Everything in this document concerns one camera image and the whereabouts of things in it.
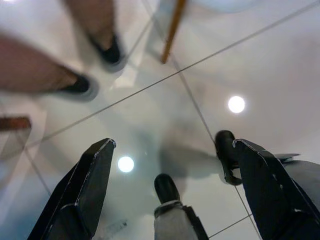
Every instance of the gray pant leg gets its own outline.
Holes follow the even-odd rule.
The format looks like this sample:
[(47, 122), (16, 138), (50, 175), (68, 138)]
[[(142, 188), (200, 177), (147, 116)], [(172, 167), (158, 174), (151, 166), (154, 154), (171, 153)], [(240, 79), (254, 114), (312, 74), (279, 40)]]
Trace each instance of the gray pant leg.
[(187, 214), (177, 201), (166, 202), (155, 210), (155, 240), (198, 240)]
[(285, 162), (284, 168), (320, 210), (320, 165), (309, 161), (294, 160)]

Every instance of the black shoe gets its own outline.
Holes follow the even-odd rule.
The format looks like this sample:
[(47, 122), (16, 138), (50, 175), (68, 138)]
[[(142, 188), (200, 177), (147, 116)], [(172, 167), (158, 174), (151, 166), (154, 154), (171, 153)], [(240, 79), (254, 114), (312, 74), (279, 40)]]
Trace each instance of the black shoe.
[(235, 136), (231, 131), (222, 130), (215, 135), (216, 155), (222, 163), (224, 179), (227, 183), (237, 186), (242, 180), (235, 177), (232, 170), (239, 168), (236, 151), (233, 147)]
[(79, 75), (76, 82), (65, 88), (60, 89), (62, 92), (67, 92), (69, 94), (84, 94), (89, 91), (90, 83), (86, 77)]
[(159, 174), (154, 180), (154, 188), (161, 204), (169, 201), (180, 201), (180, 195), (172, 178), (167, 174)]
[(94, 40), (91, 42), (98, 50), (100, 56), (109, 64), (117, 65), (121, 61), (121, 52), (118, 45), (117, 37), (114, 35), (112, 38), (111, 47), (108, 50), (103, 50)]

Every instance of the floor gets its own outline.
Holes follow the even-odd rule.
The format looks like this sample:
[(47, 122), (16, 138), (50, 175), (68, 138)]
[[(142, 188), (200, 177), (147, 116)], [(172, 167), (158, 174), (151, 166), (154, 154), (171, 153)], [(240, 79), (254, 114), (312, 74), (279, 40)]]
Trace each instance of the floor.
[[(162, 172), (211, 240), (260, 239), (244, 189), (224, 181), (213, 138), (228, 129), (320, 164), (320, 1), (257, 0), (233, 13), (190, 1), (167, 64), (172, 1), (116, 5), (128, 63), (111, 74), (59, 1), (0, 1), (2, 31), (99, 85), (91, 101), (0, 93), (2, 116), (32, 120), (31, 130), (0, 135), (0, 239), (27, 239), (57, 182), (106, 137), (117, 148), (95, 240), (153, 239)], [(232, 96), (245, 100), (243, 112), (229, 111)], [(124, 156), (131, 172), (118, 168)]]

